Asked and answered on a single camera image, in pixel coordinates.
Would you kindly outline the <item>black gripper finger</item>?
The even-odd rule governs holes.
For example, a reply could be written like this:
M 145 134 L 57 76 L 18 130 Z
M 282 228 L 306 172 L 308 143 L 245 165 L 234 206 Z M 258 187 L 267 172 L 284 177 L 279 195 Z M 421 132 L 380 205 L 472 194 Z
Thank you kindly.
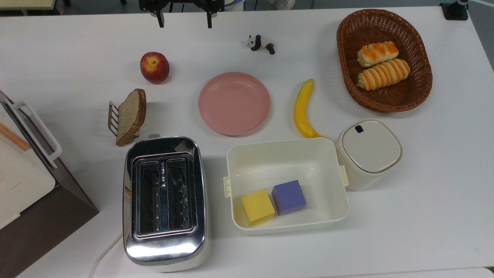
M 224 0 L 193 0 L 193 4 L 206 12 L 209 29 L 212 28 L 212 17 L 225 10 Z
M 164 28 L 164 16 L 162 10 L 170 3 L 169 0 L 139 0 L 142 11 L 148 11 L 158 20 L 159 26 Z

